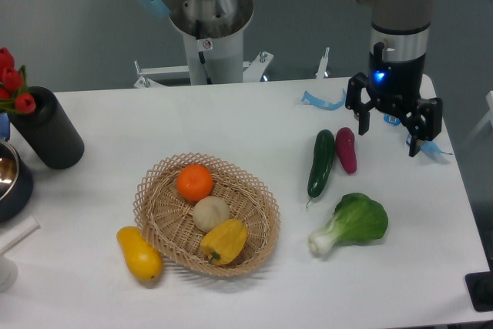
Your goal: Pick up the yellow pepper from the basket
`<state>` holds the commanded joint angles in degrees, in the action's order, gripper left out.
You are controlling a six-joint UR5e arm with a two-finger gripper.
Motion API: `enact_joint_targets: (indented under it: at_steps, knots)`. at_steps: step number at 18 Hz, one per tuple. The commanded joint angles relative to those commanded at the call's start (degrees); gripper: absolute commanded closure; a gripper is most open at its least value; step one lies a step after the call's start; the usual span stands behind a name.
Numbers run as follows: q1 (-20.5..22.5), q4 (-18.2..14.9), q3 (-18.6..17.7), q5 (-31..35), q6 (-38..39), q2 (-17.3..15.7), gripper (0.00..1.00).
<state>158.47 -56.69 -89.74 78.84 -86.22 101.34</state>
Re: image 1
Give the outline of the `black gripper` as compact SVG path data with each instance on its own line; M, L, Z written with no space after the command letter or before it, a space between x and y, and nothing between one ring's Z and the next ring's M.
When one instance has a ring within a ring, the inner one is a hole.
M359 72L349 79L345 106L354 112L360 136L369 130L372 109L399 118L411 136L408 154L414 157L424 142L441 133L443 101L438 97L421 98L425 55L409 61L387 61L384 47L383 42L374 44L368 77ZM365 89L368 102L361 98Z

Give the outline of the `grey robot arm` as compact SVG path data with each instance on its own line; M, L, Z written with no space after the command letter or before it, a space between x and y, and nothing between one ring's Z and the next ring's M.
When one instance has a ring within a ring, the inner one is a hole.
M346 106L369 129L370 111L398 119L409 133L409 153L440 132L443 103L421 96L433 0L354 0L372 11L369 71L349 80ZM139 0L182 34L194 85L242 82L243 31L253 0Z

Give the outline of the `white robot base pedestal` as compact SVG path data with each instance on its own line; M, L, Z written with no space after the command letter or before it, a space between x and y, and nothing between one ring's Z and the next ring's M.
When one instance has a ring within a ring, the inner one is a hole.
M171 13L193 85L243 81L243 33L252 17L253 0L187 0Z

